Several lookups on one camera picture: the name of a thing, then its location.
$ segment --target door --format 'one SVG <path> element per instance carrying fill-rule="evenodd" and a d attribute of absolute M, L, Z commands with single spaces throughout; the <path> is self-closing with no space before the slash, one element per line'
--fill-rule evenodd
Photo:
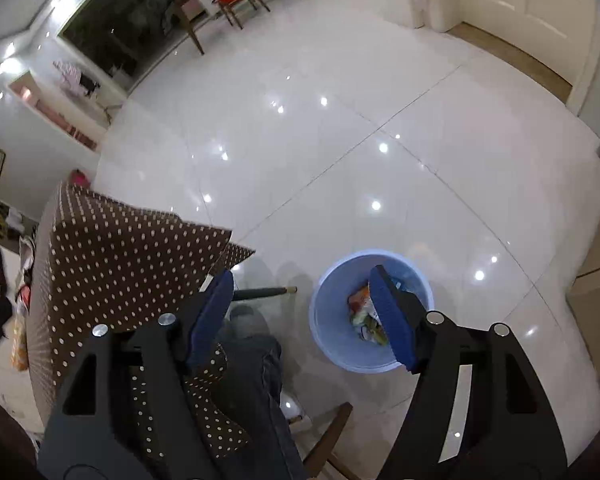
<path fill-rule="evenodd" d="M 462 19 L 535 57 L 572 85 L 589 53 L 596 0 L 460 0 Z"/>

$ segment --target silver screw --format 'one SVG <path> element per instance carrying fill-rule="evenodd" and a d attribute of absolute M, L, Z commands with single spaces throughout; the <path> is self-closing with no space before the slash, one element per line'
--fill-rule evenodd
<path fill-rule="evenodd" d="M 169 326 L 176 321 L 176 315 L 171 312 L 165 312 L 158 318 L 158 323 L 162 326 Z"/>
<path fill-rule="evenodd" d="M 439 325 L 443 323 L 444 320 L 445 317 L 435 310 L 427 314 L 427 321 L 429 321 L 432 325 Z"/>
<path fill-rule="evenodd" d="M 105 324 L 96 325 L 91 330 L 91 333 L 96 337 L 102 337 L 109 331 L 109 327 Z"/>
<path fill-rule="evenodd" d="M 494 326 L 493 331 L 502 337 L 509 335 L 509 332 L 510 332 L 509 327 L 502 323 L 498 323 L 496 326 Z"/>

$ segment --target polka dot tablecloth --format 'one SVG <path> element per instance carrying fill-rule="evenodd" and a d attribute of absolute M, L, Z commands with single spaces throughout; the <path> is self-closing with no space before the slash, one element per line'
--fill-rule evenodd
<path fill-rule="evenodd" d="M 40 222 L 27 321 L 31 383 L 43 421 L 93 326 L 133 330 L 157 322 L 163 312 L 176 312 L 208 274 L 253 254 L 230 243 L 230 237 L 228 230 L 60 185 Z M 217 457 L 248 441 L 212 402 L 213 386 L 226 367 L 218 345 L 195 376 L 183 378 L 198 427 Z M 142 367 L 132 374 L 144 452 L 159 461 L 163 453 L 152 435 Z"/>

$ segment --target person's leg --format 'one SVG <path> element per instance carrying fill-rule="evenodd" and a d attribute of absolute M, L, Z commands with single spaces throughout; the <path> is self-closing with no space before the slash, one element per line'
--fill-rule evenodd
<path fill-rule="evenodd" d="M 306 480 L 288 423 L 280 411 L 280 345 L 270 335 L 222 341 L 227 370 L 213 400 L 251 442 L 217 461 L 226 478 Z"/>

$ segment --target blue trash can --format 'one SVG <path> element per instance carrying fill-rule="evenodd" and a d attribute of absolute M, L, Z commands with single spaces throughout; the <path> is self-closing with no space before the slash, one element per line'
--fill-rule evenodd
<path fill-rule="evenodd" d="M 366 250 L 350 254 L 321 277 L 309 306 L 314 341 L 338 366 L 359 374 L 379 374 L 398 367 L 391 347 L 360 339 L 349 322 L 347 298 L 359 290 L 376 265 L 401 280 L 427 310 L 434 310 L 433 293 L 424 275 L 400 254 Z"/>

